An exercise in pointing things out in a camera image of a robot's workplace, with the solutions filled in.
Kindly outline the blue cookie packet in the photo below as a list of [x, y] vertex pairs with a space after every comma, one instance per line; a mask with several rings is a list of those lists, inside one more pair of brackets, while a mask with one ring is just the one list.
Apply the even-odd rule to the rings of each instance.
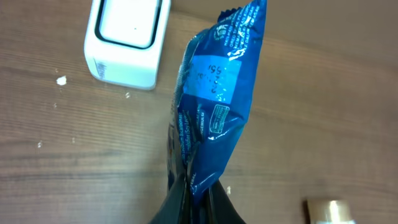
[[187, 175], [193, 203], [220, 178], [248, 121], [266, 0], [223, 11], [187, 44], [172, 98], [169, 183]]

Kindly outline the white tube with gold cap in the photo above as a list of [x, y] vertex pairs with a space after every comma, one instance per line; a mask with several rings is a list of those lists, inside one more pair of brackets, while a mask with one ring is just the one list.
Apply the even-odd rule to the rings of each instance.
[[345, 200], [310, 199], [307, 208], [310, 224], [356, 224]]

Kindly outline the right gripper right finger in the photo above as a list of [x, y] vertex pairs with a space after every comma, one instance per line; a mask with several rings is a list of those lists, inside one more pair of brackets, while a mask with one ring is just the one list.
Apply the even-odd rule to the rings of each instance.
[[219, 180], [206, 193], [206, 218], [210, 224], [246, 224]]

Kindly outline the white barcode scanner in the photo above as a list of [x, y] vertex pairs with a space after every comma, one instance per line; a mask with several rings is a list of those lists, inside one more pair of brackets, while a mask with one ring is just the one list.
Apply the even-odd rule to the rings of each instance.
[[93, 0], [84, 41], [92, 76], [154, 89], [170, 7], [170, 0]]

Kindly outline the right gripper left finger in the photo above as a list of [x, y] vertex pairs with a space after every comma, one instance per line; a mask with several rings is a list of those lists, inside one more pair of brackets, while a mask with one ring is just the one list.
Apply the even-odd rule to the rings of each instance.
[[171, 186], [159, 211], [149, 224], [178, 224], [181, 220], [186, 189], [185, 174], [180, 174]]

